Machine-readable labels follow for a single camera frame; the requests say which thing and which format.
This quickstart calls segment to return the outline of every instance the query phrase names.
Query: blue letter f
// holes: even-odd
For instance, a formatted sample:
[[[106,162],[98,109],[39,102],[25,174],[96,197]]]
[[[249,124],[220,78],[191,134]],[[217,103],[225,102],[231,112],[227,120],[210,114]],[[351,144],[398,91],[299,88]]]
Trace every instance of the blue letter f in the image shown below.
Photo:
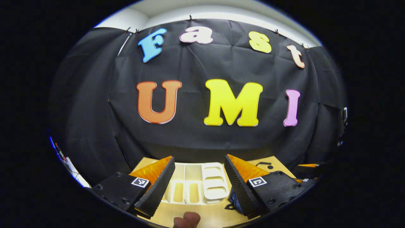
[[[158,55],[162,49],[160,47],[156,48],[155,44],[162,45],[163,37],[159,34],[164,34],[166,29],[160,28],[149,36],[145,37],[143,40],[139,41],[138,46],[141,45],[144,53],[143,62],[151,60],[153,57]]]

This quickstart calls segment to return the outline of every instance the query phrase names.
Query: foam letter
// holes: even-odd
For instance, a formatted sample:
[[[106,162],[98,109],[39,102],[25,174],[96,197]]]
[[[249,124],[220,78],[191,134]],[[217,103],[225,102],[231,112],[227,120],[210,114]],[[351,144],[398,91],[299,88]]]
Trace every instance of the foam letter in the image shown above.
[[[211,38],[212,29],[203,27],[203,26],[195,26],[187,28],[186,33],[183,33],[180,36],[180,40],[185,43],[200,43],[200,44],[208,44],[211,43],[214,39]]]
[[[285,127],[293,127],[297,125],[297,110],[298,110],[298,98],[301,96],[300,92],[296,90],[286,90],[288,96],[288,111],[287,117],[283,124]]]
[[[287,46],[288,50],[291,51],[292,54],[292,59],[294,60],[295,64],[297,64],[298,67],[304,68],[305,64],[301,62],[300,56],[301,52],[297,50],[297,48],[294,45],[289,45]]]
[[[242,110],[237,123],[241,127],[254,127],[259,124],[257,109],[259,95],[263,91],[260,84],[248,82],[242,88],[238,98],[232,93],[227,81],[211,79],[205,83],[211,91],[208,117],[204,118],[205,125],[221,126],[224,120],[220,117],[221,108],[228,125],[232,125]]]
[[[266,35],[258,33],[258,32],[249,32],[250,37],[250,46],[260,52],[270,53],[271,52],[271,45],[269,44],[269,39]]]
[[[152,92],[156,87],[156,82],[141,82],[136,86],[139,91],[138,112],[141,118],[148,123],[165,124],[175,116],[177,90],[181,88],[181,82],[165,81],[162,83],[162,87],[166,89],[166,100],[162,112],[152,110]]]
[[[164,34],[166,29],[160,28],[149,36],[139,41],[138,46],[141,45],[144,53],[143,62],[151,60],[153,57],[162,52],[160,47],[156,48],[155,44],[162,45],[163,37],[159,34]]]

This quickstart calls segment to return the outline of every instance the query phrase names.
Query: letter i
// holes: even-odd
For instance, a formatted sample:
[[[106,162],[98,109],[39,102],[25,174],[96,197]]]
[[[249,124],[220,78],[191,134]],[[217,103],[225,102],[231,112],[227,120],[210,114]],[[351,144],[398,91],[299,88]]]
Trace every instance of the letter i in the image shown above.
[[[287,117],[283,124],[285,127],[293,127],[297,125],[297,110],[298,110],[298,98],[301,96],[300,92],[296,90],[288,89],[286,90],[286,95],[288,96],[288,111]]]

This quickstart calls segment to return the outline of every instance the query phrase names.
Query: black cloth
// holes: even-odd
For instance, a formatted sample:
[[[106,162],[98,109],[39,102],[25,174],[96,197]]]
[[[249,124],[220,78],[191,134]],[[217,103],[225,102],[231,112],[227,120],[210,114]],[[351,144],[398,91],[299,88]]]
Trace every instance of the black cloth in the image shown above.
[[[192,26],[211,28],[210,44],[182,43]],[[138,42],[159,28],[162,52],[147,63]],[[265,34],[272,50],[255,51],[249,32]],[[302,54],[297,67],[287,45]],[[206,126],[209,79],[224,79],[235,97],[248,82],[263,86],[256,127]],[[162,82],[179,80],[174,118],[151,124],[138,114],[140,82],[153,81],[152,108],[164,109]],[[297,119],[285,127],[287,89],[298,90]],[[171,22],[131,34],[94,28],[68,53],[57,72],[50,98],[55,140],[82,176],[94,185],[114,172],[129,173],[142,157],[176,162],[223,162],[230,153],[251,160],[276,156],[287,168],[330,158],[343,133],[341,111],[347,105],[341,73],[323,47],[303,48],[268,29],[222,19]]]

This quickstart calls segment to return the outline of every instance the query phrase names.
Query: wooden table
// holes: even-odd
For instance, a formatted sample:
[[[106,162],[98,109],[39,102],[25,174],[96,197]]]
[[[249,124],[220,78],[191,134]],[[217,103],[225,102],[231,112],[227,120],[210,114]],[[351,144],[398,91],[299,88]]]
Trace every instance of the wooden table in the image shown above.
[[[138,170],[146,165],[149,165],[154,161],[156,161],[156,159],[144,157],[134,168],[133,171]],[[268,172],[280,170],[289,175],[290,177],[295,178],[295,176],[274,156],[266,157],[263,159],[251,160],[247,162],[254,165],[258,164],[259,162],[269,162],[273,166],[273,169],[271,170],[267,168],[268,165],[260,164],[258,165],[258,167]],[[229,182],[228,175],[226,174],[226,172],[225,177],[228,183],[228,188],[229,190],[231,190],[232,186],[231,183]],[[201,220],[197,228],[222,228],[245,223],[259,217],[257,216],[253,219],[247,219],[246,216],[240,214],[236,210],[224,209],[228,204],[230,204],[230,202],[228,201],[228,197],[223,199],[220,203],[207,205],[186,205],[186,204],[171,204],[161,202],[155,212],[155,215],[151,217],[151,219],[146,219],[141,216],[139,216],[139,218],[153,222],[161,226],[171,228],[173,227],[174,217],[183,217],[184,212],[192,211],[197,212],[201,216]]]

